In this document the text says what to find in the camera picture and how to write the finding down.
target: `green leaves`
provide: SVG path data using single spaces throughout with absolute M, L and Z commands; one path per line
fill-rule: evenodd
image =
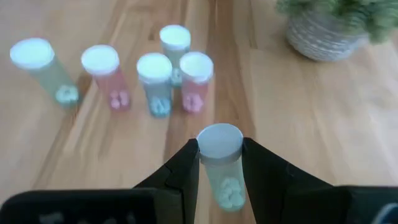
M 348 34 L 367 32 L 374 43 L 385 41 L 398 27 L 398 0 L 278 0 L 277 9 L 289 15 L 305 10 L 330 13 Z

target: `white bottle cap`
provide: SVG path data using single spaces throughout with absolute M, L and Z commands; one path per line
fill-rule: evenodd
M 81 55 L 81 64 L 93 76 L 112 75 L 120 61 L 116 50 L 109 45 L 94 45 Z
M 139 79 L 144 83 L 160 83 L 170 79 L 172 63 L 160 53 L 143 55 L 137 62 Z
M 201 52 L 189 52 L 180 59 L 180 69 L 188 79 L 201 83 L 213 76 L 213 62 Z
M 243 134 L 232 124 L 212 124 L 197 136 L 201 162 L 227 164 L 241 156 Z
M 180 25 L 169 25 L 160 30 L 162 45 L 169 50 L 183 50 L 191 45 L 189 30 Z
M 11 47 L 10 58 L 21 69 L 39 69 L 54 59 L 54 50 L 47 40 L 41 38 L 24 39 Z

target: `translucent plastic bottle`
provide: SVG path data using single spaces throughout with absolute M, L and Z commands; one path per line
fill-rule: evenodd
M 234 212 L 246 201 L 242 168 L 242 132 L 231 124 L 213 124 L 198 136 L 200 161 L 206 167 L 220 208 Z
M 81 64 L 93 76 L 114 111 L 130 108 L 130 92 L 120 69 L 118 53 L 108 45 L 94 45 L 83 52 Z
M 180 59 L 182 104 L 186 111 L 198 113 L 205 104 L 208 84 L 213 76 L 213 62 L 201 52 L 186 53 Z
M 173 65 L 172 85 L 181 86 L 182 78 L 179 69 L 180 58 L 189 52 L 191 45 L 191 34 L 189 30 L 180 25 L 169 25 L 160 30 L 164 54 Z
M 172 110 L 172 64 L 160 53 L 143 55 L 137 62 L 137 72 L 147 97 L 152 116 L 167 117 Z
M 27 70 L 42 88 L 61 106 L 79 102 L 78 88 L 62 67 L 47 40 L 30 38 L 16 43 L 10 50 L 12 62 Z

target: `woven basket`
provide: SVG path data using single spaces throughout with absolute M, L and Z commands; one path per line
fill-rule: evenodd
M 367 42 L 367 35 L 346 35 L 343 23 L 332 15 L 305 11 L 289 18 L 287 40 L 308 58 L 336 61 L 349 57 Z

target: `hardwood surface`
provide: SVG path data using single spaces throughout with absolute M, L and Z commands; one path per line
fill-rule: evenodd
M 316 63 L 285 42 L 285 18 L 272 0 L 0 1 L 0 201 L 29 189 L 129 188 L 153 173 L 189 138 L 231 123 L 331 184 L 397 185 L 398 55 L 394 39 L 349 60 Z M 206 108 L 182 111 L 175 92 L 169 119 L 149 116 L 135 71 L 161 51 L 159 30 L 183 24 L 192 49 L 215 63 Z M 9 61 L 27 37 L 48 39 L 86 93 L 62 111 Z M 119 52 L 132 110 L 112 114 L 80 65 L 94 44 Z M 254 223 L 250 204 L 222 212 L 203 166 L 196 223 Z

